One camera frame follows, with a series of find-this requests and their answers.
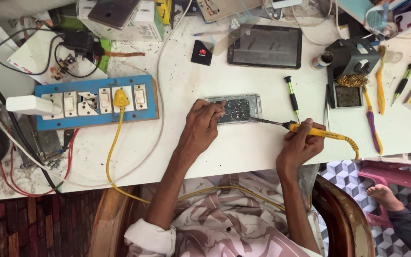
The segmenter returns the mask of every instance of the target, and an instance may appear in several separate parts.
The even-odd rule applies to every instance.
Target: blue wooden board
[[[50,85],[37,85],[35,87],[35,95],[41,97],[43,94],[61,93],[68,91],[77,92],[91,92],[98,95],[99,99],[99,89],[103,87],[121,87],[125,85],[137,85],[145,84],[145,89],[147,91],[147,107],[146,110],[134,110],[132,112],[125,112],[123,114],[123,122],[134,122],[138,120],[148,120],[148,119],[158,119],[158,109],[155,105],[156,94],[156,84],[152,83],[151,75],[140,75],[132,77],[123,78],[112,78],[112,79],[97,79],[89,81],[80,82],[69,82],[61,84],[50,84]],[[68,129],[68,128],[79,128],[87,126],[96,126],[100,124],[111,124],[117,123],[120,120],[120,113],[112,114],[101,114],[100,108],[95,110],[99,115],[96,116],[78,116],[63,119],[53,119],[53,120],[43,120],[42,116],[37,117],[37,129],[38,130],[51,130],[51,129]]]

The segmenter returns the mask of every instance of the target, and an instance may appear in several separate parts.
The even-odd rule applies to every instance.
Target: toothbrush
[[[383,66],[385,65],[385,53],[386,47],[379,46],[378,52],[381,57],[381,66],[377,71],[375,77],[377,78],[377,100],[378,100],[378,112],[383,115],[385,114],[385,93],[383,92],[383,83],[381,81],[381,72],[383,71]]]
[[[362,92],[364,94],[364,97],[366,97],[366,102],[367,102],[367,121],[369,122],[369,126],[370,126],[370,131],[372,133],[372,140],[374,141],[374,146],[375,146],[375,150],[377,150],[377,152],[379,153],[379,155],[383,154],[383,146],[380,142],[380,138],[378,137],[377,131],[375,130],[375,123],[374,123],[374,111],[372,110],[372,106],[370,105],[370,100],[369,100],[369,96],[367,95],[367,87],[364,86],[362,88]]]

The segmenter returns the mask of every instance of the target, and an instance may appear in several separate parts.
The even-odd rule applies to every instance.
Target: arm
[[[326,127],[306,119],[299,132],[285,135],[286,145],[277,157],[277,174],[283,191],[289,238],[296,244],[320,253],[313,231],[307,219],[304,203],[297,182],[297,169],[323,150],[324,137],[309,135],[312,127],[325,130]]]
[[[145,221],[168,230],[185,174],[198,156],[218,136],[218,119],[225,114],[222,104],[198,99],[186,117],[179,144],[148,208]]]

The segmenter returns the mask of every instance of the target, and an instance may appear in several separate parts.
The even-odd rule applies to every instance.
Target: white cable
[[[164,52],[164,48],[166,47],[166,44],[169,42],[169,39],[171,38],[171,36],[174,34],[174,32],[177,30],[177,27],[180,25],[181,21],[183,20],[183,18],[185,17],[185,14],[187,12],[187,10],[190,8],[191,2],[193,0],[190,0],[190,3],[188,3],[188,7],[186,8],[185,12],[183,13],[182,17],[180,18],[179,22],[177,23],[177,25],[174,27],[174,29],[172,30],[171,34],[169,35],[169,37],[166,39],[166,42],[163,44],[163,48],[161,49],[161,52],[159,54],[158,57],[158,65],[157,65],[157,76],[159,78],[159,64],[161,62],[161,57],[163,56],[163,52]],[[131,171],[129,171],[128,173],[124,174],[123,176],[121,176],[120,178],[115,179],[114,181],[110,182],[110,183],[106,183],[106,184],[101,184],[101,185],[82,185],[82,184],[78,184],[69,180],[66,180],[60,176],[58,176],[57,174],[55,174],[54,172],[51,172],[49,168],[44,167],[42,164],[40,164],[39,162],[37,162],[26,150],[25,148],[23,148],[10,134],[9,132],[5,129],[5,127],[1,124],[1,120],[0,120],[0,129],[7,135],[7,137],[15,143],[16,146],[19,147],[19,149],[21,149],[22,152],[24,152],[26,154],[26,156],[28,156],[28,158],[30,158],[34,163],[36,163],[39,167],[43,168],[44,170],[46,170],[48,173],[50,173],[52,176],[60,179],[61,181],[64,181],[66,183],[78,186],[78,187],[83,187],[83,188],[99,188],[99,187],[106,187],[106,186],[110,186],[113,183],[116,183],[117,181],[125,178],[126,176],[128,176],[129,174],[131,174],[134,170],[136,170],[137,168],[139,168],[149,157],[150,155],[153,153],[153,151],[155,150],[155,148],[158,146],[158,143],[161,139],[161,136],[163,134],[163,129],[164,129],[164,100],[163,100],[163,93],[161,91],[161,83],[160,80],[158,79],[158,91],[159,91],[159,96],[161,98],[161,107],[162,107],[162,114],[161,114],[161,129],[159,131],[159,136],[156,140],[155,145],[153,146],[153,148],[151,149],[151,151],[148,153],[148,155],[144,158],[144,160],[142,160],[141,163],[139,163],[139,165],[137,165],[134,169],[132,169]]]
[[[306,34],[306,33],[304,32],[304,30],[302,29],[302,26],[299,25],[299,28],[300,28],[300,30],[302,31],[302,34],[304,34],[304,37],[305,37],[305,38],[307,38],[308,40],[310,40],[311,42],[313,42],[313,43],[315,43],[315,44],[317,44],[317,45],[326,46],[326,45],[330,45],[330,44],[332,44],[332,43],[335,42],[335,40],[334,40],[334,41],[332,41],[331,43],[326,43],[326,44],[324,44],[324,43],[318,43],[317,41],[315,41],[315,40],[307,37],[307,34]]]
[[[264,9],[266,10],[267,15],[268,15],[272,20],[275,20],[274,17],[272,17],[271,14],[269,13],[269,11],[267,10],[266,1],[265,1],[265,0],[262,0],[262,3],[263,3]],[[288,22],[288,21],[282,21],[282,20],[275,20],[275,21],[278,21],[278,22],[281,22],[281,23],[285,23],[285,24],[298,24],[298,25],[304,25],[304,26],[317,26],[317,25],[322,24],[322,23],[326,20],[326,18],[331,14],[331,10],[333,9],[333,0],[329,0],[329,11],[328,11],[328,14],[324,17],[324,19],[323,19],[321,22],[318,22],[318,23],[302,23],[302,22],[298,22],[297,19],[296,19],[296,15],[294,15],[294,7],[291,7],[291,9],[293,10],[293,16],[294,16],[295,22]]]

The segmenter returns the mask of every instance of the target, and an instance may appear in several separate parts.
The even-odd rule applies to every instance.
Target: red brick floor
[[[0,201],[0,257],[87,256],[102,190]]]

